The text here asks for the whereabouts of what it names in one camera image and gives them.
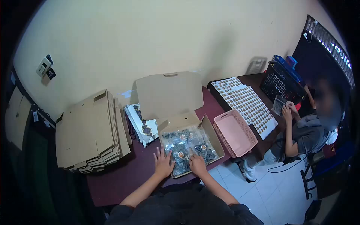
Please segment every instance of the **plastic bag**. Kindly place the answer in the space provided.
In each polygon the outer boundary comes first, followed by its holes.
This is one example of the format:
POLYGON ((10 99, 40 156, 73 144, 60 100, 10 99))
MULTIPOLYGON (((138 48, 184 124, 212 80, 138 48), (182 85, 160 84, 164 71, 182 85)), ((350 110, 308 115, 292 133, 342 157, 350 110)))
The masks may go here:
POLYGON ((184 127, 174 132, 165 132, 160 138, 166 154, 172 151, 172 160, 175 160, 173 175, 177 176, 190 171, 189 159, 193 154, 204 158, 205 164, 219 156, 212 147, 204 130, 195 126, 184 127))
POLYGON ((272 107, 272 111, 274 111, 277 115, 283 116, 283 106, 286 104, 287 100, 279 95, 276 95, 274 104, 272 107))

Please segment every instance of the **black jacket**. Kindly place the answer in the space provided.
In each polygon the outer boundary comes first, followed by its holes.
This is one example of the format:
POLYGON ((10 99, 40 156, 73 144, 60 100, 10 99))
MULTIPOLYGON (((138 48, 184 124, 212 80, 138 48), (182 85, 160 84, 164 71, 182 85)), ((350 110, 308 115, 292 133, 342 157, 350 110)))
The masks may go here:
POLYGON ((115 224, 264 224, 243 204, 228 206, 204 186, 159 193, 142 201, 135 209, 118 205, 105 225, 115 224))

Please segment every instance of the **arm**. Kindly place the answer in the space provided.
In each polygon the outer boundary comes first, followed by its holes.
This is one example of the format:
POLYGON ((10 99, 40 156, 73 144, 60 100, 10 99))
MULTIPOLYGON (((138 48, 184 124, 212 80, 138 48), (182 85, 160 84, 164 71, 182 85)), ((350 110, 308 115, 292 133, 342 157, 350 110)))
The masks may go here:
POLYGON ((199 176, 211 193, 218 196, 227 205, 239 204, 239 202, 206 171, 205 162, 201 156, 192 155, 190 157, 190 169, 194 174, 199 176))
POLYGON ((311 95, 311 93, 310 93, 310 90, 309 90, 308 86, 305 85, 305 88, 304 88, 304 89, 305 89, 307 95, 309 96, 309 101, 310 101, 310 104, 311 104, 312 108, 313 108, 313 109, 316 109, 315 100, 313 99, 313 97, 312 97, 312 95, 311 95))
POLYGON ((286 139, 285 139, 285 155, 286 157, 294 157, 299 155, 297 143, 293 144, 292 139, 292 116, 291 110, 288 106, 284 105, 282 109, 286 121, 286 139))
POLYGON ((143 185, 127 196, 120 205, 135 208, 140 202, 149 197, 157 185, 171 173, 175 166, 175 162, 170 165, 171 151, 165 156, 163 146, 161 146, 161 152, 157 147, 157 156, 154 153, 154 158, 155 173, 143 185))

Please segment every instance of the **round sticker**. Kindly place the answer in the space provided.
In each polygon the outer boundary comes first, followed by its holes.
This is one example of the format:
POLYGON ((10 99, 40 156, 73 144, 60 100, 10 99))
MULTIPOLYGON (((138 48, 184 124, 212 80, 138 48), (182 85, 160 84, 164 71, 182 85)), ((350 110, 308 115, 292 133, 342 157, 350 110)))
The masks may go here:
POLYGON ((177 155, 179 156, 179 158, 183 158, 184 154, 182 152, 178 152, 177 155))

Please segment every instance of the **dark curtain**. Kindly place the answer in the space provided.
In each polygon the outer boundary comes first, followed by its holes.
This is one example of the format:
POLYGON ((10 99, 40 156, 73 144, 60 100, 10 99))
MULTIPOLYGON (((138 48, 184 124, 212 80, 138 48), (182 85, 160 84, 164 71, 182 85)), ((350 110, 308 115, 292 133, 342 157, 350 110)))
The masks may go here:
POLYGON ((316 38, 311 39, 309 33, 307 40, 301 35, 292 57, 298 61, 295 70, 309 86, 320 76, 327 77, 339 83, 349 97, 350 85, 344 72, 329 51, 316 38))

